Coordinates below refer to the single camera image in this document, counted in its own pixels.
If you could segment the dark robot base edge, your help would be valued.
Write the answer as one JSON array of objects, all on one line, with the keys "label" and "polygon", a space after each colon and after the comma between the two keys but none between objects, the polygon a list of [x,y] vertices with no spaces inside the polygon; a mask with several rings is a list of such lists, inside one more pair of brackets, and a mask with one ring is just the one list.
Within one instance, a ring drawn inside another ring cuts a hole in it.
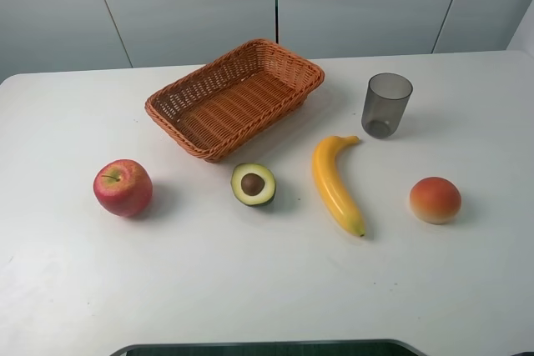
[{"label": "dark robot base edge", "polygon": [[392,339],[130,345],[113,355],[424,355]]}]

